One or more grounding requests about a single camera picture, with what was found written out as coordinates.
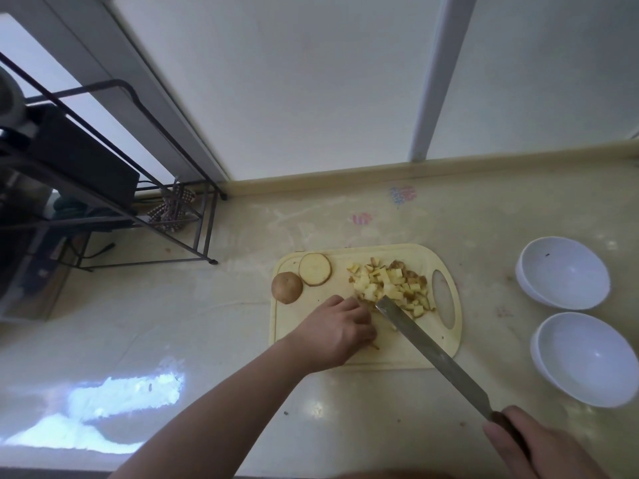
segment person's right hand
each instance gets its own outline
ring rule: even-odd
[[[343,365],[375,338],[369,310],[354,297],[340,296],[329,297],[285,337],[307,373]]]
[[[546,428],[519,407],[504,414],[531,450],[531,463],[499,425],[484,424],[484,434],[515,479],[609,479],[601,467],[567,432]]]

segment person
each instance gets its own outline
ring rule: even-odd
[[[371,314],[356,298],[329,297],[295,330],[172,419],[110,479],[231,479],[304,377],[343,365],[375,338]],[[484,433],[513,478],[607,479],[570,435],[543,427],[517,407],[508,407],[504,413],[528,443],[531,462],[497,424],[484,424]],[[351,477],[447,476],[363,473]]]

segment metal rack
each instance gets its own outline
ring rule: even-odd
[[[17,64],[11,61],[6,55],[0,52],[0,62],[4,63],[5,66],[9,67],[14,73],[18,74],[24,80],[26,80],[31,86],[36,88],[42,95],[36,97],[30,97],[26,100],[27,104],[36,104],[44,101],[50,101],[55,104],[60,110],[65,112],[68,117],[71,117],[79,126],[83,127],[87,132],[92,134],[97,140],[99,140],[102,144],[108,147],[112,152],[117,154],[120,158],[126,161],[130,166],[135,168],[138,172],[144,175],[150,183],[153,183],[152,186],[145,186],[142,188],[137,188],[136,194],[141,191],[146,190],[159,190],[162,197],[171,198],[178,202],[176,205],[176,216],[177,216],[177,208],[182,205],[188,209],[188,211],[192,214],[192,217],[188,217],[185,219],[175,219],[170,222],[147,222],[137,215],[133,215],[130,209],[126,209],[121,207],[117,202],[110,200],[109,198],[95,192],[91,188],[81,184],[64,174],[60,173],[54,168],[44,164],[41,161],[38,161],[34,158],[28,157],[24,152],[19,149],[14,148],[12,145],[7,144],[6,142],[0,140],[0,150],[7,153],[4,156],[0,156],[0,166],[6,166],[9,168],[13,168],[16,171],[18,166],[28,165],[30,167],[36,168],[38,171],[43,172],[49,178],[56,182],[56,189],[59,191],[64,191],[65,188],[73,188],[74,192],[80,196],[84,196],[87,201],[90,200],[98,200],[101,204],[104,205],[104,208],[109,208],[110,210],[119,214],[118,217],[83,217],[83,218],[72,218],[66,220],[48,220],[41,216],[34,215],[35,220],[33,222],[27,222],[24,224],[15,224],[15,225],[0,225],[0,232],[12,232],[12,231],[23,231],[26,229],[38,229],[42,227],[53,227],[53,226],[64,226],[64,225],[82,225],[82,224],[97,224],[103,222],[117,222],[117,221],[125,221],[128,220],[133,223],[134,227],[145,227],[149,229],[151,232],[156,233],[166,240],[178,245],[182,249],[189,251],[194,257],[190,258],[174,258],[174,259],[165,259],[165,260],[151,260],[144,262],[126,262],[121,264],[103,264],[103,265],[83,265],[83,261],[87,259],[84,257],[86,252],[89,239],[90,232],[84,238],[82,243],[82,249],[79,251],[79,256],[77,261],[74,264],[68,264],[63,260],[65,252],[72,243],[70,240],[73,237],[67,237],[63,244],[63,250],[60,251],[60,256],[55,259],[58,264],[68,265],[70,267],[74,267],[77,269],[81,269],[84,271],[92,272],[93,269],[97,269],[100,267],[121,267],[125,265],[144,265],[144,264],[160,264],[166,262],[190,262],[196,260],[205,260],[210,264],[217,264],[217,260],[208,257],[208,250],[211,241],[211,235],[213,230],[213,217],[215,216],[215,208],[217,205],[217,199],[225,201],[227,199],[227,194],[221,191],[219,186],[209,178],[204,170],[191,158],[191,156],[184,150],[184,148],[171,136],[171,134],[166,130],[166,128],[161,125],[159,121],[151,114],[150,111],[142,104],[140,98],[138,97],[135,89],[126,81],[121,79],[111,79],[105,80],[89,85],[85,85],[82,87],[71,88],[68,90],[62,90],[60,92],[51,93],[49,92],[42,84],[40,84],[36,79],[31,77],[27,72],[25,72],[22,68],[20,68]],[[183,183],[185,186],[197,186],[200,189],[199,193],[201,195],[201,204],[199,208],[195,208],[189,202],[181,199],[175,192],[172,191],[172,188],[177,184],[162,184],[158,179],[152,176],[148,171],[142,168],[139,164],[133,161],[129,156],[127,156],[121,149],[119,149],[115,144],[113,144],[110,140],[108,140],[105,136],[103,136],[99,131],[93,128],[88,122],[86,122],[82,117],[80,117],[76,112],[70,109],[66,104],[64,104],[60,99],[62,97],[68,97],[70,95],[77,94],[86,94],[95,92],[98,90],[105,90],[109,88],[122,88],[124,89],[128,95],[131,97],[133,104],[146,116],[148,121],[154,125],[155,128],[164,136],[169,143],[180,153],[182,158],[186,160],[193,169],[195,169],[201,176],[200,180],[190,181]],[[152,198],[156,197],[136,197],[135,202],[144,203]],[[201,241],[201,236],[203,233],[204,226],[204,217],[206,214],[209,214],[208,222],[206,224],[206,230],[204,233],[204,245],[203,251],[200,252],[198,250],[199,243]],[[176,239],[174,236],[165,232],[164,230],[157,228],[160,225],[167,224],[177,224],[177,223],[186,223],[186,222],[196,222],[196,235],[194,237],[192,245],[188,245],[180,240]],[[47,256],[41,255],[32,255],[34,258],[49,258]]]

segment checkered cloth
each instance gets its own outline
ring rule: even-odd
[[[196,198],[196,194],[184,187],[182,183],[173,186],[175,193],[182,201],[192,202]],[[187,209],[183,204],[177,202],[171,197],[164,197],[164,203],[155,207],[149,212],[149,222],[173,222],[174,220],[184,220],[187,216]],[[165,232],[178,232],[186,223],[173,223],[158,225],[160,230]]]

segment brown knife handle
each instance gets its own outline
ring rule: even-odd
[[[520,431],[518,431],[510,419],[501,412],[492,412],[490,414],[490,421],[499,425],[502,429],[504,429],[508,434],[513,438],[513,440],[517,443],[520,449],[523,451],[526,459],[531,461],[531,450],[528,447],[523,435]]]

